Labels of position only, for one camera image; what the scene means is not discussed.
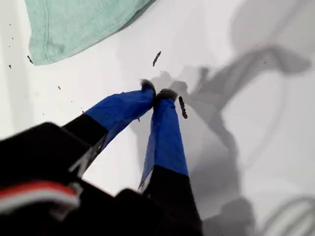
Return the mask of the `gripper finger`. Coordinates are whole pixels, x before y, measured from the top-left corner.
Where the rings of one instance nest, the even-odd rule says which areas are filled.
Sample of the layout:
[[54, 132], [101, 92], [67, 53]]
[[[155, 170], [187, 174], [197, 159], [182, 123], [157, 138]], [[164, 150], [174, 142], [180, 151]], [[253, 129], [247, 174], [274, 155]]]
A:
[[143, 79], [141, 89], [110, 95], [62, 127], [62, 140], [84, 150], [101, 152], [132, 121], [149, 111], [156, 97], [152, 82]]
[[162, 211], [158, 235], [201, 236], [202, 222], [190, 184], [176, 98], [177, 93], [170, 89], [162, 89], [155, 97], [139, 188]]

